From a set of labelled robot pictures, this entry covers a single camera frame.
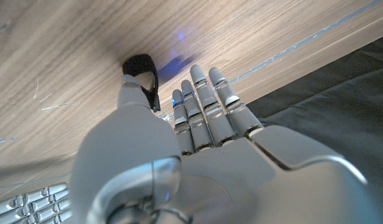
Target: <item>wooden surface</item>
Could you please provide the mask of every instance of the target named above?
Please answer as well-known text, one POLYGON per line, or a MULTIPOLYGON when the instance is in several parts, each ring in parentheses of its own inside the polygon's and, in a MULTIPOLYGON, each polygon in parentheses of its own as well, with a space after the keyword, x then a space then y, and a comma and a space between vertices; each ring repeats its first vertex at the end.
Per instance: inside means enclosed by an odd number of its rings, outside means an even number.
POLYGON ((382 37, 383 1, 370 3, 0 1, 0 200, 68 181, 83 137, 116 107, 128 57, 152 56, 170 114, 192 64, 231 80, 364 9, 235 82, 249 103, 382 37))

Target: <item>robotic finger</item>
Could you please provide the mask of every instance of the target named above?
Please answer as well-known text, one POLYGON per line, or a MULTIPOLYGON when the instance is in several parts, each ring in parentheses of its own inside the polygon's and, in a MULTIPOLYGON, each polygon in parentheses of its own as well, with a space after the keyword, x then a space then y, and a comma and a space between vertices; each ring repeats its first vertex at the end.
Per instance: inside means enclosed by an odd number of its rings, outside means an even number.
POLYGON ((215 145, 220 147, 223 143, 234 140, 235 133, 233 128, 223 113, 222 106, 216 100, 214 92, 210 88, 201 67, 193 65, 190 69, 190 73, 204 109, 204 114, 215 145))
POLYGON ((210 136, 205 117, 199 107, 196 94, 192 89, 190 81, 184 80, 181 83, 181 88, 196 152, 214 147, 215 145, 210 136))
POLYGON ((257 128, 263 128, 261 122, 235 94, 219 69, 211 68, 209 70, 209 78, 239 136, 245 136, 257 128))

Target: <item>fingertip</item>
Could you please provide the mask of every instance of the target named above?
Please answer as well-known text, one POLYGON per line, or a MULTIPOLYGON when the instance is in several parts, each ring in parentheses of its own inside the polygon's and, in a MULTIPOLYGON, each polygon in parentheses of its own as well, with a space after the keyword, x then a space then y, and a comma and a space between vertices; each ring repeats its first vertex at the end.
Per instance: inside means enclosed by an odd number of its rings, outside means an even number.
POLYGON ((216 85, 220 81, 225 80, 225 77, 218 68, 213 67, 209 70, 209 79, 213 85, 216 85))
POLYGON ((201 81, 201 80, 206 79, 204 71, 202 71, 202 69, 199 65, 193 65, 190 68, 190 74, 191 74, 191 78, 192 78, 192 81, 194 82, 194 84, 201 81))

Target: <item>wooden board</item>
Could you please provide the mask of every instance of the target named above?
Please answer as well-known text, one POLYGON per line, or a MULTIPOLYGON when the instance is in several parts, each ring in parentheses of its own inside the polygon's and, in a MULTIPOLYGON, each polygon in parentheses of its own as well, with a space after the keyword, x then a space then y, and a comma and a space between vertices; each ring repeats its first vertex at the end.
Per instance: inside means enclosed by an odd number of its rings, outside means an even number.
POLYGON ((2 1, 0 200, 68 181, 132 55, 155 61, 162 115, 192 64, 228 80, 262 64, 233 84, 249 103, 382 36, 383 1, 2 1))

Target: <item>robotic hand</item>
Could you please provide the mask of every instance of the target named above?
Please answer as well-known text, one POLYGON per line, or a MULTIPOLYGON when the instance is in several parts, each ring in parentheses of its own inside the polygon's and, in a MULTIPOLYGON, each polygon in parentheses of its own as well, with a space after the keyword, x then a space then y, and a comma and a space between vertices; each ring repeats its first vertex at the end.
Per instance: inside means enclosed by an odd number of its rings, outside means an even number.
POLYGON ((173 92, 174 131, 157 118, 156 70, 123 67, 118 109, 94 127, 70 181, 75 223, 377 223, 367 180, 325 145, 264 128, 217 68, 191 67, 173 92), (137 74, 154 74, 153 90, 137 74))

